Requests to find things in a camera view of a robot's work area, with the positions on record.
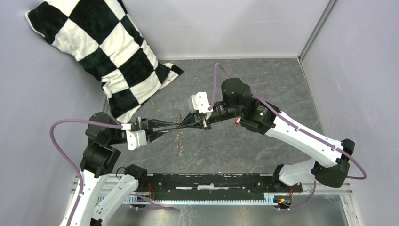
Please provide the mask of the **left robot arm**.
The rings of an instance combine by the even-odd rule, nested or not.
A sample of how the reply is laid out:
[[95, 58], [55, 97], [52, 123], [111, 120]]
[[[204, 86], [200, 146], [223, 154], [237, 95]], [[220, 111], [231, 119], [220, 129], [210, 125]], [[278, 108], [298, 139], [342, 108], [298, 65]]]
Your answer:
[[[88, 145], [79, 166], [76, 166], [57, 144], [55, 127], [65, 122], [87, 124]], [[135, 122], [118, 124], [106, 113], [96, 113], [89, 120], [65, 119], [55, 122], [50, 128], [50, 138], [59, 153], [72, 165], [78, 176], [78, 187], [73, 203], [61, 222], [63, 226], [107, 226], [117, 209], [131, 195], [153, 204], [156, 196], [154, 186], [148, 179], [147, 170], [134, 164], [125, 167], [117, 185], [98, 202], [101, 190], [111, 175], [121, 152], [113, 144], [127, 143], [135, 150], [157, 139], [174, 127], [176, 123], [155, 119], [137, 118]]]

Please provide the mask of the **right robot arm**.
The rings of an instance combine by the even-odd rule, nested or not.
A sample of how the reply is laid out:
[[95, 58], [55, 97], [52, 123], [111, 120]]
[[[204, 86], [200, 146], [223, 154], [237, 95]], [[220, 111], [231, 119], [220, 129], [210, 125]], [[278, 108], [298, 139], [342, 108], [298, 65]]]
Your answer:
[[303, 126], [276, 106], [255, 98], [240, 78], [223, 81], [221, 91], [222, 101], [212, 104], [206, 92], [191, 95], [187, 100], [190, 114], [184, 125], [209, 130], [212, 123], [235, 119], [251, 132], [283, 141], [310, 156], [301, 163], [276, 167], [271, 184], [277, 192], [313, 181], [332, 188], [343, 185], [348, 178], [353, 141], [334, 140]]

